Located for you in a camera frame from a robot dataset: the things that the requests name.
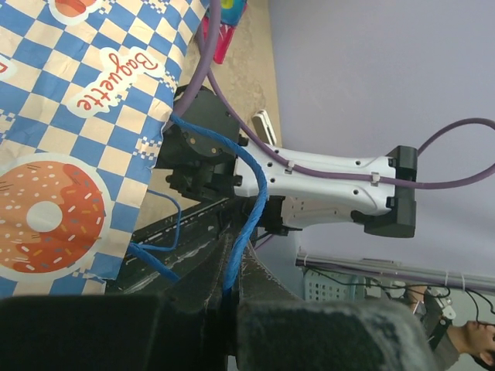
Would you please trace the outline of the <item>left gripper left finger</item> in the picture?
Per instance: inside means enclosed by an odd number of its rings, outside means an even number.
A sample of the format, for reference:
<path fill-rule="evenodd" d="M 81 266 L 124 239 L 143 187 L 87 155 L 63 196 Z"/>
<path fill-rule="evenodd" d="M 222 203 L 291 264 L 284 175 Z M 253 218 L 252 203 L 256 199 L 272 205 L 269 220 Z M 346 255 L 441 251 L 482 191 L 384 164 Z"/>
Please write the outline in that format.
<path fill-rule="evenodd" d="M 1 302 L 3 370 L 225 370 L 221 279 L 230 235 L 153 294 L 20 296 Z"/>

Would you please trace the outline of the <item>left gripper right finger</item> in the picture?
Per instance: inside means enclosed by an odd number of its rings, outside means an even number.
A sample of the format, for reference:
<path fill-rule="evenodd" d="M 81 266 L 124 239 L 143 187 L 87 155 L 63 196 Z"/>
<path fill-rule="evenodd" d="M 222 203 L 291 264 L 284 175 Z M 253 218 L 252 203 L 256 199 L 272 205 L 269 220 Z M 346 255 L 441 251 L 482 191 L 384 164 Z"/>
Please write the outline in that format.
<path fill-rule="evenodd" d="M 239 273 L 239 370 L 434 370 L 418 320 L 392 301 L 308 302 L 247 247 Z"/>

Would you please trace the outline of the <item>blue checkered paper bag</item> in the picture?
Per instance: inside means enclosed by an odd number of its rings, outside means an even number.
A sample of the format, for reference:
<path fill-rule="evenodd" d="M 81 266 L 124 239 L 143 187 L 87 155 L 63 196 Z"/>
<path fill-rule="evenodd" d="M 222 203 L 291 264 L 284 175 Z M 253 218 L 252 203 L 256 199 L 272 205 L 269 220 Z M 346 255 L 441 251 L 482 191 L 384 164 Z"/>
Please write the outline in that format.
<path fill-rule="evenodd" d="M 207 1 L 1 3 L 1 296 L 117 276 Z"/>

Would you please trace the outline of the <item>pink REAL crisps bag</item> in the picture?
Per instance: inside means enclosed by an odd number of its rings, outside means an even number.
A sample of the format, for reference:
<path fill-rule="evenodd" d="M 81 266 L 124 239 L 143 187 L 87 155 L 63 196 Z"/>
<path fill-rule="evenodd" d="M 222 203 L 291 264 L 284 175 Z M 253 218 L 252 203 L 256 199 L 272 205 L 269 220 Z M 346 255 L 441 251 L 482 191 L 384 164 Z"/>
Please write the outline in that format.
<path fill-rule="evenodd" d="M 233 39 L 235 28 L 227 24 L 220 24 L 219 36 L 217 39 L 217 46 L 213 55 L 213 61 L 216 64 L 222 64 L 227 55 L 227 51 L 230 47 Z"/>

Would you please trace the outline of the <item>blue fruit sweets bag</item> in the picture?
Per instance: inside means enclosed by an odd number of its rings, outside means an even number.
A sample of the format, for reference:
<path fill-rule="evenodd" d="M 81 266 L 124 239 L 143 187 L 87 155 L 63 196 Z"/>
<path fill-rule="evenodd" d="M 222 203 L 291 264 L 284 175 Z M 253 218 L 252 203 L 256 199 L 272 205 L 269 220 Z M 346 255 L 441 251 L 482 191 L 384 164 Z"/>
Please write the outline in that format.
<path fill-rule="evenodd" d="M 221 0 L 220 21 L 228 26 L 237 26 L 247 7 L 246 0 Z"/>

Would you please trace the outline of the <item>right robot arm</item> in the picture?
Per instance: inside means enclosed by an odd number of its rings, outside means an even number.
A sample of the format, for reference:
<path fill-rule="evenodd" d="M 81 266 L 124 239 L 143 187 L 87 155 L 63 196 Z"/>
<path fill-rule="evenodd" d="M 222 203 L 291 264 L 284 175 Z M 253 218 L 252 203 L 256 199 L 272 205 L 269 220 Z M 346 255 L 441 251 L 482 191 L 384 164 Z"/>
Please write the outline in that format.
<path fill-rule="evenodd" d="M 261 146 L 242 136 L 226 104 L 206 87 L 200 88 L 183 120 L 238 143 L 260 165 L 267 180 L 268 200 L 258 225 L 269 233 L 285 236 L 291 230 L 316 224 L 355 223 L 374 236 L 415 235 L 414 189 L 381 183 L 384 178 L 416 179 L 418 151 L 413 147 L 399 145 L 385 156 L 358 159 L 272 149 L 277 155 L 321 172 L 360 176 L 321 179 L 277 163 Z M 165 132 L 156 166 L 171 171 L 166 181 L 188 199 L 206 202 L 236 198 L 249 212 L 258 195 L 253 171 L 232 150 L 178 125 Z"/>

